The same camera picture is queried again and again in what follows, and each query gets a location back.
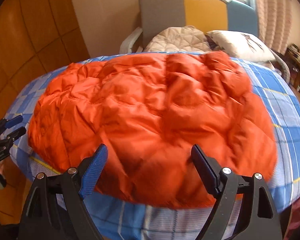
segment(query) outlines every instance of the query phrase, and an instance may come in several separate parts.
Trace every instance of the wall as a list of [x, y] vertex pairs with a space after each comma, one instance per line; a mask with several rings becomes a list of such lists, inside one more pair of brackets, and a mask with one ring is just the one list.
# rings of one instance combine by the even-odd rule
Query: wall
[[288, 45], [294, 43], [300, 48], [300, 3], [292, 0], [292, 26]]
[[0, 118], [33, 79], [87, 58], [71, 0], [5, 0], [0, 6]]
[[119, 53], [122, 41], [140, 26], [138, 0], [72, 0], [91, 57]]

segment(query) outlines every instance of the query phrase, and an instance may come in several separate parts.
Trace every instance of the blue plaid tablecloth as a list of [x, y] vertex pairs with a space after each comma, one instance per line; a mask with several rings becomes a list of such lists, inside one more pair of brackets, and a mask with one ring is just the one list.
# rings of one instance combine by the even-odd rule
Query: blue plaid tablecloth
[[[91, 61], [107, 61], [114, 57], [97, 57]], [[278, 160], [274, 175], [268, 185], [279, 212], [300, 197], [300, 104], [276, 73], [268, 68], [245, 60], [232, 59], [241, 65], [251, 79], [253, 92], [260, 96], [271, 116], [277, 144]], [[66, 67], [43, 75], [30, 82], [18, 95], [6, 114], [11, 119], [23, 115], [20, 126], [28, 128], [35, 104], [44, 93], [49, 82]], [[27, 144], [27, 135], [14, 142], [11, 158], [21, 171], [31, 180], [37, 173], [48, 176], [58, 174]], [[63, 204], [61, 195], [58, 202]], [[148, 205], [132, 204], [94, 192], [85, 199], [90, 215], [101, 234], [113, 240], [122, 239], [195, 239], [211, 211], [211, 208], [170, 210]], [[238, 217], [240, 202], [234, 211], [224, 237], [229, 237]]]

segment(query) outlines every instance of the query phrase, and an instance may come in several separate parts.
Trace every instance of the ribbed blue pad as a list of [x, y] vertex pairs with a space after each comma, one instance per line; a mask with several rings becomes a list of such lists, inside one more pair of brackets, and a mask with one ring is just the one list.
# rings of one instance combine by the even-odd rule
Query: ribbed blue pad
[[5, 128], [9, 129], [11, 127], [14, 127], [18, 123], [21, 123], [23, 121], [22, 115], [18, 115], [15, 118], [12, 118], [11, 120], [7, 121], [5, 124]]
[[93, 192], [101, 171], [103, 170], [103, 167], [108, 159], [108, 148], [105, 145], [102, 145], [97, 149], [97, 151], [95, 152], [93, 160], [82, 177], [79, 195], [83, 199]]

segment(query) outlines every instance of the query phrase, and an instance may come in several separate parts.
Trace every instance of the orange puffer jacket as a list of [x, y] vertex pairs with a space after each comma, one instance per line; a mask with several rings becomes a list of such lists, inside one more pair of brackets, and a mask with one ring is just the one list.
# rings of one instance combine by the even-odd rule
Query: orange puffer jacket
[[214, 203], [191, 161], [192, 145], [237, 174], [265, 179], [277, 158], [265, 106], [223, 52], [71, 64], [40, 97], [28, 133], [59, 171], [104, 143], [109, 157], [98, 192], [175, 209]]

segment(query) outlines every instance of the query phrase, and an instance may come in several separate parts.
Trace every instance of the beige curtain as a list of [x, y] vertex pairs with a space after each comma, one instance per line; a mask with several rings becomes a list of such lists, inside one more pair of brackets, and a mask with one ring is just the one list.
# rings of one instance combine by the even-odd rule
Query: beige curtain
[[291, 31], [292, 0], [256, 0], [259, 38], [271, 49], [282, 54], [287, 49]]

